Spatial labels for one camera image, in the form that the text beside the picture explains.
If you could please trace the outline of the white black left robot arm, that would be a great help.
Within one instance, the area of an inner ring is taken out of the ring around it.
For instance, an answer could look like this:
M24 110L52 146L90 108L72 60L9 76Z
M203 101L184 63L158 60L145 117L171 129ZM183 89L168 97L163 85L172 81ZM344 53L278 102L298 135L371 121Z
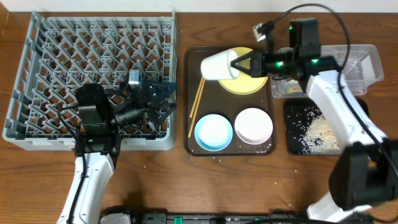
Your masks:
M120 130L128 126L156 128L175 111L168 98L175 82L140 80L135 87L123 83L117 90L98 83L76 91L81 118L69 132L75 140L75 173L58 223L136 223L135 214L123 206L102 210L103 197L121 151Z

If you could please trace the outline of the light blue bowl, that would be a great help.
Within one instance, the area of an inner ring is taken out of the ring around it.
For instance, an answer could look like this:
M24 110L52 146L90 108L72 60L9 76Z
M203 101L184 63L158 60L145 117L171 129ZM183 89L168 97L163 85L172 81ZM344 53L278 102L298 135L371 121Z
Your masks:
M228 119L220 114L208 114L199 119L194 129L198 145L206 151L218 152L232 141L233 127Z

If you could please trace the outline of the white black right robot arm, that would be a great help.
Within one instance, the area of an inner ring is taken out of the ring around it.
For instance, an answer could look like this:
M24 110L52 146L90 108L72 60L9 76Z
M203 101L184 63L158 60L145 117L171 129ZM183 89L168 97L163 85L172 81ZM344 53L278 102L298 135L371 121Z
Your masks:
M290 22L290 50L274 52L274 21L253 28L264 52L251 51L231 66L253 77L291 78L318 106L342 150L328 181L329 191L307 208L310 223L338 223L373 205L397 198L397 141L369 119L346 85L343 64L321 54L318 21Z

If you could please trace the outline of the pink bowl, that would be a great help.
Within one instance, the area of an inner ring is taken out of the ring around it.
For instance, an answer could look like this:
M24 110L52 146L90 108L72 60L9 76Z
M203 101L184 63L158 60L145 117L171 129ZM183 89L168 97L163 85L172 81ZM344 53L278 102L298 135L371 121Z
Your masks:
M243 142L258 145L270 139L273 123L265 111L259 108L247 108L237 115L234 129Z

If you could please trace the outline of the white paper cup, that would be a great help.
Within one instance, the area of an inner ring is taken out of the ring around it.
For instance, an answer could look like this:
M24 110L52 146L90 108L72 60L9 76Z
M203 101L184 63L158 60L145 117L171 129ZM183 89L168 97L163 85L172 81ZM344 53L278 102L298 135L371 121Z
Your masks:
M205 80L235 80L239 77L239 70L231 66L231 62L238 55L234 49L228 49L204 58L200 64L200 71Z

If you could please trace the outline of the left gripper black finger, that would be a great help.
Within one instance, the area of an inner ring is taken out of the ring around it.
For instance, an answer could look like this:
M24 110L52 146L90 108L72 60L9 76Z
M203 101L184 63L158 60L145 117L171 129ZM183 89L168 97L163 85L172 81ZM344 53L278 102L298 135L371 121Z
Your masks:
M175 82L142 80L142 91L147 103L161 103L177 89Z
M159 105L149 105L147 110L148 124L151 130L156 131L158 127L173 113L177 108L176 103L161 102Z

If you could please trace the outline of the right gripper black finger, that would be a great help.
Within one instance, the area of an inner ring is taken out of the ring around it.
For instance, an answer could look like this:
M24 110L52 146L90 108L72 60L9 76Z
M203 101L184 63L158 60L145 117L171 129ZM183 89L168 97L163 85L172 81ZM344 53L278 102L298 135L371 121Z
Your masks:
M231 61L231 65L241 66L241 63L243 63L243 65L249 66L251 64L252 58L254 57L254 54L255 51L250 51L241 56L238 56L236 59Z
M251 67L244 67L239 64L232 63L229 71L232 78L238 78L241 72L249 75L252 72L252 69Z

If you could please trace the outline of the green yellow snack wrapper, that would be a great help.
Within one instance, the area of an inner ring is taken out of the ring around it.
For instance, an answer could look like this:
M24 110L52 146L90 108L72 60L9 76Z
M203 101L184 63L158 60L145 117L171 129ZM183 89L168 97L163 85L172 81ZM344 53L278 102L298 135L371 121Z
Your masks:
M296 94L296 93L298 94L303 93L302 89L299 86L288 87L286 89L286 94Z

